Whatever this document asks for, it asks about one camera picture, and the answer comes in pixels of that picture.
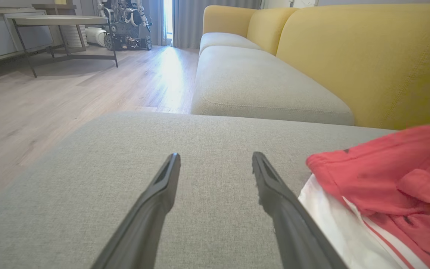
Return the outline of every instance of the gray curtain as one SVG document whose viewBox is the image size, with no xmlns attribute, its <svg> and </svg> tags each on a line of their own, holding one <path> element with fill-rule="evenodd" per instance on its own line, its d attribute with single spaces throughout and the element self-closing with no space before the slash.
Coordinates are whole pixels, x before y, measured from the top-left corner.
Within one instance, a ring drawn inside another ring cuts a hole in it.
<svg viewBox="0 0 430 269">
<path fill-rule="evenodd" d="M 153 45 L 167 46 L 167 16 L 163 8 L 163 0 L 142 0 L 145 16 L 149 22 L 152 22 L 150 27 L 150 37 Z M 145 38 L 149 32 L 145 27 L 140 27 L 139 36 Z"/>
<path fill-rule="evenodd" d="M 209 5 L 259 9 L 261 0 L 173 0 L 174 47 L 200 48 L 203 10 Z"/>
</svg>

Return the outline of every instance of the wooden floor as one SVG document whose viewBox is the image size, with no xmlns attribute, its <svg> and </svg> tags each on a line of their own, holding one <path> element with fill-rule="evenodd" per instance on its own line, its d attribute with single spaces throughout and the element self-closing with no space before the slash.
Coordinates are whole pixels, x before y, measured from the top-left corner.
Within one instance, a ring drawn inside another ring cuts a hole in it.
<svg viewBox="0 0 430 269">
<path fill-rule="evenodd" d="M 91 46 L 89 54 L 110 54 Z M 44 53 L 34 60 L 50 57 Z M 0 191 L 82 124 L 115 111 L 189 113 L 198 50 L 154 46 L 111 60 L 0 64 Z"/>
</svg>

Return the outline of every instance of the metal table frame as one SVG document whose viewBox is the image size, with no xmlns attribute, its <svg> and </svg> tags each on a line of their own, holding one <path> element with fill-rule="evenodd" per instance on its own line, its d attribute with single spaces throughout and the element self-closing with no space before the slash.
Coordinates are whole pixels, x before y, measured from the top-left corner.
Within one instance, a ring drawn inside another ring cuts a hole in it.
<svg viewBox="0 0 430 269">
<path fill-rule="evenodd" d="M 18 37 L 19 37 L 19 41 L 21 41 L 22 49 L 24 50 L 24 55 L 26 56 L 26 59 L 28 60 L 29 67 L 31 68 L 31 71 L 32 71 L 32 73 L 33 73 L 33 75 L 34 75 L 35 78 L 37 78 L 36 71 L 34 71 L 34 67 L 35 66 L 46 65 L 46 64 L 49 64 L 49 63 L 57 63 L 57 62 L 67 61 L 67 60 L 72 60 L 72 59 L 115 60 L 116 61 L 116 67 L 117 68 L 119 67 L 118 63 L 117 63 L 117 56 L 116 56 L 116 50 L 115 49 L 114 49 L 114 56 L 111 56 L 111 55 L 73 55 L 73 54 L 71 54 L 70 51 L 69 51 L 69 49 L 67 48 L 67 44 L 66 44 L 67 39 L 66 39 L 63 31 L 61 30 L 61 25 L 58 25 L 58 29 L 59 29 L 59 32 L 61 33 L 61 37 L 63 39 L 64 50 L 66 52 L 66 56 L 61 56 L 61 57 L 55 58 L 54 57 L 53 46 L 49 46 L 47 48 L 49 49 L 52 58 L 43 60 L 43 61 L 41 61 L 39 63 L 36 63 L 36 64 L 31 63 L 31 60 L 29 59 L 29 57 L 31 55 L 27 51 L 26 46 L 24 45 L 24 42 L 22 41 L 21 33 L 19 33 L 19 27 L 49 26 L 49 25 L 53 25 L 53 24 L 42 24 L 42 25 L 17 24 L 15 18 L 12 19 L 12 23 L 14 24 L 14 27 L 16 28 L 16 32 L 17 32 Z M 109 22 L 107 22 L 107 24 L 86 24 L 86 25 L 104 25 L 104 26 L 109 26 L 108 28 L 109 28 L 110 39 L 112 41 L 112 47 L 115 47 L 114 46 L 114 36 L 112 34 L 112 29 L 110 28 Z M 82 38 L 82 33 L 81 33 L 80 28 L 79 28 L 79 25 L 76 25 L 76 27 L 77 27 L 77 33 L 79 34 L 79 39 L 81 40 L 82 47 L 85 47 L 84 39 Z"/>
</svg>

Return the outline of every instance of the yellow fabric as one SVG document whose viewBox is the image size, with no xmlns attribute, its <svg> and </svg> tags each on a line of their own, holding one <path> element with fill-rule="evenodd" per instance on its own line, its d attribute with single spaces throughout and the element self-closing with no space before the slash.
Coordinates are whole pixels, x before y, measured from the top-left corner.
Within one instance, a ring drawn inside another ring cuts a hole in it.
<svg viewBox="0 0 430 269">
<path fill-rule="evenodd" d="M 430 123 L 430 4 L 298 10 L 277 57 L 342 99 L 357 126 Z"/>
<path fill-rule="evenodd" d="M 203 12 L 203 33 L 229 33 L 246 37 L 254 9 L 208 6 Z"/>
<path fill-rule="evenodd" d="M 297 10 L 293 7 L 257 10 L 251 17 L 246 37 L 264 51 L 276 55 L 286 20 Z"/>
</svg>

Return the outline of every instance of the sofa armrest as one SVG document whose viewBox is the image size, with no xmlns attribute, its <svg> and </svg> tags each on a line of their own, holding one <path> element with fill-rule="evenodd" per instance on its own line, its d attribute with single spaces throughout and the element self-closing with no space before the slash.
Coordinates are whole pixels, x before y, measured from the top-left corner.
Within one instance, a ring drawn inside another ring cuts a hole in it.
<svg viewBox="0 0 430 269">
<path fill-rule="evenodd" d="M 246 37 L 254 9 L 208 6 L 203 12 L 203 33 L 229 33 Z"/>
</svg>

